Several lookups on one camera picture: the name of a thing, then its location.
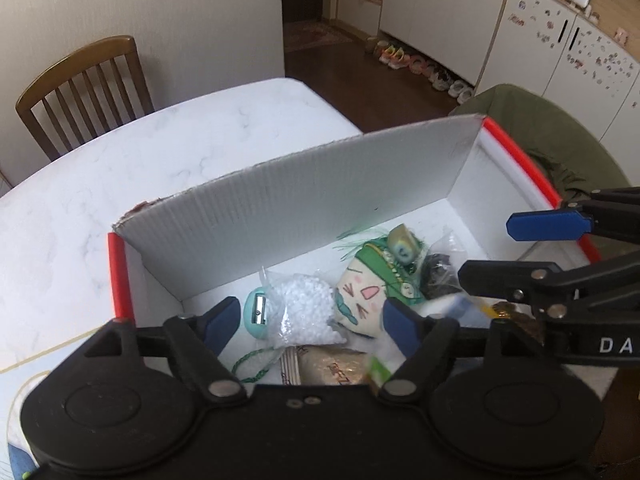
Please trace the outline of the white navy tissue pack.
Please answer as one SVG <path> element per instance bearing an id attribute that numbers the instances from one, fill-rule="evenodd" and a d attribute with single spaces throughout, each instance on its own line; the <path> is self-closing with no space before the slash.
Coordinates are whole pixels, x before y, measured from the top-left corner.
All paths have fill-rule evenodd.
<path id="1" fill-rule="evenodd" d="M 467 296 L 449 295 L 409 307 L 424 319 L 424 341 L 440 322 L 451 322 L 454 328 L 452 350 L 459 359 L 479 359 L 485 352 L 491 318 Z M 369 356 L 389 370 L 397 370 L 406 359 L 383 328 L 368 350 Z"/>

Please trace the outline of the teal pencil sharpener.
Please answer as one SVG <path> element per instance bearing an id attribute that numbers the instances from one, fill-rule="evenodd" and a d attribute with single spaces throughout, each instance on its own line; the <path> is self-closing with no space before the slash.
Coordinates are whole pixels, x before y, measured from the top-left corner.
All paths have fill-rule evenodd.
<path id="1" fill-rule="evenodd" d="M 255 288 L 246 297 L 243 323 L 250 336 L 257 340 L 267 339 L 267 296 L 262 287 Z"/>

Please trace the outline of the cartoon face plush pouch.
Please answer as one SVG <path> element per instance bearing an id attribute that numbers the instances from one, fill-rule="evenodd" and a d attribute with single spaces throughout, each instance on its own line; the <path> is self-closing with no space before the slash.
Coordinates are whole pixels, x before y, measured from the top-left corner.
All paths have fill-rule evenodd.
<path id="1" fill-rule="evenodd" d="M 363 247 L 346 266 L 335 289 L 335 319 L 360 336 L 382 332 L 385 301 L 398 296 L 402 279 L 393 263 L 376 249 Z"/>

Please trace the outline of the black beads plastic bag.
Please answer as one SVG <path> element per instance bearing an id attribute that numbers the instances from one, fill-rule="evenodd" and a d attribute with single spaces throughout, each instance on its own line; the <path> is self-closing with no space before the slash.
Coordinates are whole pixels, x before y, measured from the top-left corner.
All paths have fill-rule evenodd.
<path id="1" fill-rule="evenodd" d="M 427 300 L 458 294 L 462 287 L 458 272 L 468 258 L 453 230 L 431 244 L 420 266 L 420 291 Z"/>

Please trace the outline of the green snack packet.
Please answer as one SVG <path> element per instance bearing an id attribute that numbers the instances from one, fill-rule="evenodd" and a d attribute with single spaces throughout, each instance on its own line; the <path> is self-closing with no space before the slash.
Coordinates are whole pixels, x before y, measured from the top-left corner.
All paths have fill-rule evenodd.
<path id="1" fill-rule="evenodd" d="M 416 306 L 424 301 L 418 277 L 423 249 L 424 244 L 401 223 L 386 235 L 355 247 L 344 278 L 363 287 L 375 287 L 407 306 Z M 372 288 L 362 291 L 364 300 L 374 299 L 376 291 Z"/>

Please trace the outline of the white beads plastic bag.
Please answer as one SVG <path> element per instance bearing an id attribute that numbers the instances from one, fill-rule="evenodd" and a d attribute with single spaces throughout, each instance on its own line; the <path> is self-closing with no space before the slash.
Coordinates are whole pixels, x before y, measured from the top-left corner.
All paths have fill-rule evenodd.
<path id="1" fill-rule="evenodd" d="M 334 318 L 334 288 L 317 275 L 260 271 L 266 296 L 266 339 L 275 349 L 340 346 L 346 337 Z"/>

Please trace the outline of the brown foil snack packet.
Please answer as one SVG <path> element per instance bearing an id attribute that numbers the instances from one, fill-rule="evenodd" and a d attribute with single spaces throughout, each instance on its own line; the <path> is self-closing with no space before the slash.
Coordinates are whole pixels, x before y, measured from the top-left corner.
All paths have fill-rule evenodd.
<path id="1" fill-rule="evenodd" d="M 333 346 L 287 348 L 280 357 L 282 384 L 352 386 L 367 378 L 365 353 Z"/>

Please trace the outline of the green jacket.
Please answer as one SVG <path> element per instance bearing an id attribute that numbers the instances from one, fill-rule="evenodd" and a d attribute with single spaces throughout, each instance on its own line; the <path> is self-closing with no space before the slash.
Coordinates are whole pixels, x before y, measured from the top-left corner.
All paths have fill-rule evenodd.
<path id="1" fill-rule="evenodd" d="M 628 188 L 612 155 L 570 114 L 514 84 L 497 84 L 452 112 L 488 116 L 535 163 L 562 200 L 581 200 L 594 190 Z"/>

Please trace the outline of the red white cardboard box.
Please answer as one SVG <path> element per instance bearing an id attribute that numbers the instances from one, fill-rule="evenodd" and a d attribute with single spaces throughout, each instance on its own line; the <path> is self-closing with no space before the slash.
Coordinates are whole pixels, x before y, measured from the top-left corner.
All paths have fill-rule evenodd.
<path id="1" fill-rule="evenodd" d="M 560 199 L 491 119 L 454 116 L 283 156 L 131 209 L 108 237 L 114 311 L 141 326 L 204 296 L 245 298 L 265 268 L 339 274 L 346 243 L 405 224 L 473 258 L 596 262 L 590 240 L 521 243 L 519 211 Z"/>

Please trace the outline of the white tall cabinet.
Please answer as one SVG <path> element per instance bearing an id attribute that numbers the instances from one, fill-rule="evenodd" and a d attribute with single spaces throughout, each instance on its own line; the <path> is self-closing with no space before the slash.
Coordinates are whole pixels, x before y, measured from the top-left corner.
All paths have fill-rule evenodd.
<path id="1" fill-rule="evenodd" d="M 515 84 L 572 115 L 630 178 L 639 154 L 639 55 L 577 0 L 337 0 L 337 19 L 387 32 L 472 84 Z"/>

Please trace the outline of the row of shoes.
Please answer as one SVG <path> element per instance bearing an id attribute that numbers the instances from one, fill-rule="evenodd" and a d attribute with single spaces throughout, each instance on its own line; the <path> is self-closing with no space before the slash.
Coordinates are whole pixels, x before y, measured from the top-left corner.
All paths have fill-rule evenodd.
<path id="1" fill-rule="evenodd" d="M 465 80 L 457 78 L 453 72 L 430 58 L 410 53 L 400 44 L 371 37 L 366 42 L 366 50 L 391 70 L 408 70 L 413 75 L 424 77 L 434 90 L 447 93 L 460 105 L 474 96 L 474 88 Z"/>

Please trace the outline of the brown wooden chair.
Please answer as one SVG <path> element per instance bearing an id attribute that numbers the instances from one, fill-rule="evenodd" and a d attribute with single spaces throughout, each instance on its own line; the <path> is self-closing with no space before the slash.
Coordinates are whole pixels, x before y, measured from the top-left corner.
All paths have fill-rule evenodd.
<path id="1" fill-rule="evenodd" d="M 154 113 L 136 40 L 111 36 L 66 55 L 23 91 L 15 111 L 51 162 Z"/>

